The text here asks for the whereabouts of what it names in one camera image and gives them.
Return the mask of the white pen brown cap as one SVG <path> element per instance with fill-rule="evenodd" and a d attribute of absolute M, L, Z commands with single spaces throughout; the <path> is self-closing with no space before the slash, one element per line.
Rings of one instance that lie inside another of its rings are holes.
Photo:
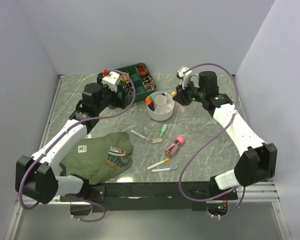
<path fill-rule="evenodd" d="M 150 141 L 150 139 L 148 138 L 148 137 L 146 137 L 146 136 L 144 136 L 144 135 L 142 135 L 142 134 L 140 134 L 140 133 L 138 133 L 138 132 L 136 132 L 136 131 L 134 131 L 134 130 L 130 130 L 130 132 L 132 133 L 132 134 L 134 134 L 134 135 L 136 135 L 136 136 L 138 136 L 138 137 L 140 137 L 140 138 L 142 138 L 142 139 L 144 139 L 144 140 L 146 140 L 146 141 Z"/>

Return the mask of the green divided organizer tray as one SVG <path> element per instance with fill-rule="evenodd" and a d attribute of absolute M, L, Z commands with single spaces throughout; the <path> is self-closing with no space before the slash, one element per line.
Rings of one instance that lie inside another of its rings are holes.
<path fill-rule="evenodd" d="M 129 82 L 133 85 L 133 89 L 136 91 L 135 94 L 135 99 L 134 101 L 140 102 L 146 99 L 146 97 L 148 97 L 150 94 L 152 94 L 155 90 L 156 90 L 156 84 L 155 84 L 155 89 L 151 90 L 151 91 L 146 91 L 144 85 L 143 85 L 143 79 L 145 78 L 141 78 L 140 75 L 138 74 L 137 70 L 136 70 L 136 65 L 139 64 L 144 64 L 145 67 L 147 68 L 147 76 L 151 77 L 154 81 L 154 78 L 152 77 L 150 71 L 148 70 L 148 67 L 146 66 L 145 63 L 137 63 L 137 64 L 133 64 L 133 65 L 129 65 L 129 66 L 124 66 L 121 68 L 118 68 L 117 70 L 124 73 L 129 73 L 129 76 L 127 76 L 127 78 L 129 79 Z M 99 84 L 102 84 L 102 77 L 103 77 L 103 72 L 100 72 L 97 75 L 97 82 Z M 118 97 L 121 98 L 123 91 L 125 89 L 123 88 L 123 83 L 120 81 L 118 86 L 117 86 L 117 93 L 118 93 Z M 127 104 L 129 105 L 131 103 L 133 99 L 133 96 L 128 96 L 127 95 Z"/>

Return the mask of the pink patterned rolled sock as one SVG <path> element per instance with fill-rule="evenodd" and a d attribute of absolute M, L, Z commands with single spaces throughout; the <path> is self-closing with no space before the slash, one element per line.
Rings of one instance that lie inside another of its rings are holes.
<path fill-rule="evenodd" d="M 149 77 L 149 76 L 146 76 L 142 80 L 142 84 L 143 84 L 143 86 L 144 86 L 144 88 L 145 88 L 146 91 L 152 91 L 156 87 L 154 80 L 151 77 Z"/>

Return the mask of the dark floral rolled sock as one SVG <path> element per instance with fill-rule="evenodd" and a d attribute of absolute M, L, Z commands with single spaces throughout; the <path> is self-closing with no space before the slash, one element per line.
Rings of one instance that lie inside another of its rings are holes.
<path fill-rule="evenodd" d="M 123 83 L 123 88 L 126 90 L 128 96 L 132 96 L 134 93 L 137 93 L 134 90 L 134 85 L 131 84 L 129 81 Z"/>

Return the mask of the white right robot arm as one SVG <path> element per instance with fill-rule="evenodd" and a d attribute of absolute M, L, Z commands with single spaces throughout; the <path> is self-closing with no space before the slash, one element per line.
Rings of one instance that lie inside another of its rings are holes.
<path fill-rule="evenodd" d="M 211 177 L 208 199 L 221 199 L 237 187 L 248 187 L 273 178 L 276 171 L 277 147 L 257 136 L 237 111 L 235 103 L 227 94 L 219 92 L 215 72 L 200 72 L 198 86 L 191 81 L 191 73 L 186 67 L 177 72 L 180 84 L 172 95 L 173 100 L 182 106 L 191 102 L 201 103 L 225 129 L 240 155 L 234 169 Z"/>

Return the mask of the orange black rolled sock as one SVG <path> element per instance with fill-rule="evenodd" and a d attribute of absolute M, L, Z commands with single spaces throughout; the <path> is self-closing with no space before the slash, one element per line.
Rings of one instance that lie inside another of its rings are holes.
<path fill-rule="evenodd" d="M 145 78 L 148 75 L 148 70 L 144 64 L 138 64 L 135 68 L 141 78 Z"/>

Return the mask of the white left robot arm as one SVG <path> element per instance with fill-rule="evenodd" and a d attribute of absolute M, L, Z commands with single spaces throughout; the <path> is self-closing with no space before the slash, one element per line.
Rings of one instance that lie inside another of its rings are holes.
<path fill-rule="evenodd" d="M 89 197 L 88 179 L 77 174 L 56 176 L 55 171 L 72 147 L 101 120 L 100 113 L 105 108 L 113 105 L 125 112 L 130 108 L 127 102 L 128 94 L 125 89 L 119 97 L 106 84 L 93 82 L 84 87 L 82 99 L 64 127 L 42 149 L 30 157 L 23 155 L 16 162 L 15 189 L 24 209 L 29 207 L 25 205 L 23 196 L 38 204 L 47 204 L 59 195 L 72 194 L 78 201 Z"/>

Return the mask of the white round pen holder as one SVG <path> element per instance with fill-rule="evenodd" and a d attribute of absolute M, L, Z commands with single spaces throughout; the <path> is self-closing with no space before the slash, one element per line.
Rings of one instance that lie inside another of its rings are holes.
<path fill-rule="evenodd" d="M 148 97 L 151 98 L 154 105 L 154 111 L 151 111 L 146 103 L 146 111 L 151 119 L 162 122 L 168 120 L 172 116 L 175 108 L 175 102 L 169 93 L 156 91 Z"/>

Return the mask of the pink capped pencil tube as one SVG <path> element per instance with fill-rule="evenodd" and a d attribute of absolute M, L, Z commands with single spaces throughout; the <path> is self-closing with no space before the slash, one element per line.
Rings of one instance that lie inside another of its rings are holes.
<path fill-rule="evenodd" d="M 181 145 L 185 142 L 185 137 L 182 135 L 179 135 L 174 142 L 164 151 L 164 153 L 169 157 L 172 158 L 178 149 L 181 147 Z"/>

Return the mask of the black front base bar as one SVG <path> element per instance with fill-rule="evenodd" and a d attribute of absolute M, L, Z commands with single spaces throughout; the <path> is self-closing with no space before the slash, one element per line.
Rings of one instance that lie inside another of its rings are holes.
<path fill-rule="evenodd" d="M 177 182 L 119 182 L 90 186 L 84 194 L 61 196 L 62 202 L 76 203 L 76 198 L 101 204 L 108 211 L 183 210 L 205 211 L 206 202 L 237 200 L 236 190 L 218 190 L 209 181 L 181 183 L 185 198 Z"/>

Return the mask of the white pen light blue cap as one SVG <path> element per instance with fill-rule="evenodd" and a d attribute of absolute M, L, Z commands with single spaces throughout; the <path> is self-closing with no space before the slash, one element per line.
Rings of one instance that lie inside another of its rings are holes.
<path fill-rule="evenodd" d="M 169 172 L 169 171 L 175 171 L 177 170 L 177 167 L 168 167 L 168 168 L 159 168 L 159 169 L 152 169 L 152 173 L 160 173 L 160 172 Z"/>

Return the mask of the black marker orange cap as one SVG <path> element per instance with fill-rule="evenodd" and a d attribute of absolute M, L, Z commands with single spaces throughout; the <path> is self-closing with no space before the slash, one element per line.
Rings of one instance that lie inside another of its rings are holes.
<path fill-rule="evenodd" d="M 153 112 L 155 109 L 154 109 L 154 104 L 153 104 L 153 101 L 152 99 L 148 96 L 146 99 L 146 104 L 148 106 L 148 108 Z"/>

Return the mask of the white pen yellow cap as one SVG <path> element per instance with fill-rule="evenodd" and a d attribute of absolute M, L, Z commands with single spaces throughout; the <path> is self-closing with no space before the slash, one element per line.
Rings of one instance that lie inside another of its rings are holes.
<path fill-rule="evenodd" d="M 166 162 L 168 162 L 168 161 L 170 161 L 170 159 L 169 159 L 169 158 L 166 158 L 166 159 L 164 159 L 164 160 L 162 160 L 162 161 L 160 161 L 160 162 L 157 162 L 157 163 L 155 163 L 155 164 L 153 164 L 153 165 L 151 165 L 151 166 L 148 166 L 148 167 L 146 168 L 146 170 L 149 171 L 149 170 L 151 170 L 151 169 L 153 169 L 153 168 L 155 168 L 155 167 L 158 167 L 158 166 L 160 166 L 160 165 L 162 165 L 162 164 L 164 164 L 164 163 L 166 163 Z"/>

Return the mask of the yellow patterned rolled sock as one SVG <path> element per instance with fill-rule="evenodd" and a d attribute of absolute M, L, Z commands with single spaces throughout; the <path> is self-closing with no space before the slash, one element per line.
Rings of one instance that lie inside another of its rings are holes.
<path fill-rule="evenodd" d="M 121 80 L 120 80 L 120 81 L 121 81 L 123 84 L 129 82 L 129 79 L 127 78 L 127 76 L 129 76 L 129 73 L 123 72 L 123 74 L 121 74 L 120 76 L 121 76 Z"/>

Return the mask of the green folded t-shirt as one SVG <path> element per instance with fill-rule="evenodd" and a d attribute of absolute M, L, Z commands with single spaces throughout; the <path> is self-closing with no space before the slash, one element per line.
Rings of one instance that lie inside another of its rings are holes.
<path fill-rule="evenodd" d="M 131 167 L 133 151 L 125 131 L 81 139 L 59 163 L 60 175 L 78 175 L 90 185 L 104 183 Z"/>

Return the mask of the beige eraser block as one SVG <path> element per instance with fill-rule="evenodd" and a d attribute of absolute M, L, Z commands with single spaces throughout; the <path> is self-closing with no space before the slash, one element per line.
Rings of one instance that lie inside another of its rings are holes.
<path fill-rule="evenodd" d="M 156 138 L 156 139 L 153 139 L 153 140 L 152 140 L 152 143 L 153 143 L 153 144 L 157 144 L 157 143 L 161 143 L 161 142 L 163 142 L 163 139 L 162 139 L 162 138 Z"/>

